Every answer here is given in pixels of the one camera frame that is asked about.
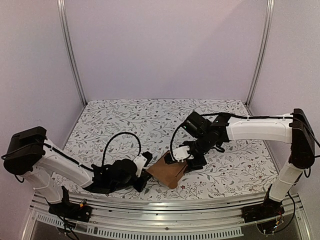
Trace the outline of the brown cardboard box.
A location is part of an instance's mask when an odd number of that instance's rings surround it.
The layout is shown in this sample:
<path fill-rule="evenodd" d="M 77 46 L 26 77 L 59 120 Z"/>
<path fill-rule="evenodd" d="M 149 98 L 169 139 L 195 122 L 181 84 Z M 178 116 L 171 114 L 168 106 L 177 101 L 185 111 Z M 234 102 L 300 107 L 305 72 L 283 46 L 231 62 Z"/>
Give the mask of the brown cardboard box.
<path fill-rule="evenodd" d="M 186 162 L 166 164 L 164 157 L 168 152 L 169 150 L 146 171 L 168 188 L 175 189 L 177 188 L 180 179 L 184 176 L 183 171 Z"/>

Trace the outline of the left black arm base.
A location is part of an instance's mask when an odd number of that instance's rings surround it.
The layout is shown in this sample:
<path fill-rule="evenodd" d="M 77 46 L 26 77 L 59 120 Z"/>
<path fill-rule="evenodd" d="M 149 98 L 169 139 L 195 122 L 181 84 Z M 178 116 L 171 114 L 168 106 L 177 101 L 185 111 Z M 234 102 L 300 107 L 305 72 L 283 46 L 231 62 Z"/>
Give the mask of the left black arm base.
<path fill-rule="evenodd" d="M 61 188 L 61 202 L 48 203 L 48 212 L 57 215 L 58 217 L 88 223 L 91 218 L 93 208 L 87 205 L 87 199 L 84 198 L 79 203 L 70 202 L 69 191 L 64 186 Z"/>

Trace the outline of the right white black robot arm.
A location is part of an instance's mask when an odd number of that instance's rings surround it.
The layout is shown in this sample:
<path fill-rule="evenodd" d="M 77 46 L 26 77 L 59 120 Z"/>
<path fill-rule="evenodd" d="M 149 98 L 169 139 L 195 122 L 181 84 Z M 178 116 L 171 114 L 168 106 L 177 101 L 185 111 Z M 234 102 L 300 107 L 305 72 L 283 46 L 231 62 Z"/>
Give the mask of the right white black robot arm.
<path fill-rule="evenodd" d="M 290 188 L 305 169 L 315 162 L 316 139 L 304 112 L 296 108 L 292 113 L 271 116 L 240 116 L 221 112 L 209 120 L 206 114 L 193 111 L 180 125 L 195 141 L 184 142 L 173 151 L 176 161 L 195 160 L 201 164 L 211 149 L 222 151 L 221 145 L 238 140 L 275 141 L 290 144 L 288 162 L 270 186 L 265 202 L 259 206 L 262 218 L 269 218 L 278 210 Z"/>

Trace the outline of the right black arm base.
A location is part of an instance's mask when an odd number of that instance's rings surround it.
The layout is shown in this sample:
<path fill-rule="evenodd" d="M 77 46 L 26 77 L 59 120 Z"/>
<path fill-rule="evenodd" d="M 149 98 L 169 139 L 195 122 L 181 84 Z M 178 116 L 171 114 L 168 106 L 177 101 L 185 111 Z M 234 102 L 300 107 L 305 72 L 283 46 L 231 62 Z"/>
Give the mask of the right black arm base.
<path fill-rule="evenodd" d="M 273 218 L 284 213 L 282 201 L 278 202 L 270 199 L 269 192 L 266 193 L 262 203 L 241 208 L 241 217 L 245 223 Z"/>

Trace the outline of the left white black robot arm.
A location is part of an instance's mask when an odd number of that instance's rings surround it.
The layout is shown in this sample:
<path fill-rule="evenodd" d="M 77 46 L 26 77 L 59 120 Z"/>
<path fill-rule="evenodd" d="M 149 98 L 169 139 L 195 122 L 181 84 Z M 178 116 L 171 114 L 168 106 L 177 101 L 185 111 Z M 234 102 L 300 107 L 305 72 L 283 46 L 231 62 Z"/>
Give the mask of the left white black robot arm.
<path fill-rule="evenodd" d="M 11 174 L 27 180 L 63 216 L 74 213 L 74 205 L 63 198 L 66 191 L 50 176 L 57 173 L 87 192 L 110 194 L 133 187 L 141 192 L 147 180 L 143 170 L 153 155 L 139 151 L 133 159 L 115 160 L 112 164 L 92 164 L 87 167 L 58 148 L 46 136 L 45 128 L 38 126 L 14 134 L 6 154 L 1 156 L 4 168 Z"/>

